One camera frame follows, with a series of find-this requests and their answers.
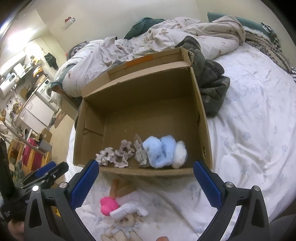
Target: washing machine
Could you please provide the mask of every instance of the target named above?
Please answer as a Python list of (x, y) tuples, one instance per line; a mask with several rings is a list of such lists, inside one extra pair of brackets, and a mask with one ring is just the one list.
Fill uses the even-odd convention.
[(54, 112), (59, 110), (59, 107), (52, 101), (51, 94), (52, 90), (50, 88), (51, 81), (46, 78), (44, 82), (38, 87), (35, 94)]

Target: hanging black cloth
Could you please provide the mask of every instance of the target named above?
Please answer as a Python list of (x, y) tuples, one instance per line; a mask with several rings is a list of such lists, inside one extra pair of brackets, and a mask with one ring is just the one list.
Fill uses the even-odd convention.
[(51, 53), (45, 55), (44, 58), (50, 67), (53, 67), (55, 70), (59, 69), (57, 66), (57, 60)]

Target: doll face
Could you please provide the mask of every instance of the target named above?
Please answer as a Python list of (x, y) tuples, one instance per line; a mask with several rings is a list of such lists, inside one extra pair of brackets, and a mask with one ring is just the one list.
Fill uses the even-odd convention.
[(116, 223), (120, 226), (120, 227), (132, 227), (134, 226), (134, 224), (136, 223), (135, 218), (133, 216), (133, 214), (129, 213), (127, 214), (125, 217), (123, 217), (120, 220), (117, 220)]

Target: pink toy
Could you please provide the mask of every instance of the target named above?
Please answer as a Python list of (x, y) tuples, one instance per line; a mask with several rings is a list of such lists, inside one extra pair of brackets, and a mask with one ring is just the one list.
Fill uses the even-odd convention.
[(109, 197), (103, 197), (100, 200), (101, 203), (101, 213), (105, 216), (109, 216), (110, 212), (119, 208), (118, 203), (116, 202), (116, 190), (118, 189), (119, 180), (113, 179)]
[(103, 197), (100, 200), (100, 203), (101, 203), (101, 212), (105, 216), (110, 216), (110, 212), (119, 208), (119, 205), (116, 202), (116, 200), (111, 197)]

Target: finger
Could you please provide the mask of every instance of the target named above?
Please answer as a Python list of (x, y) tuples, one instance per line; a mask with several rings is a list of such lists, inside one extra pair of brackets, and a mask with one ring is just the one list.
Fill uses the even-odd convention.
[(167, 237), (159, 237), (156, 241), (169, 241)]

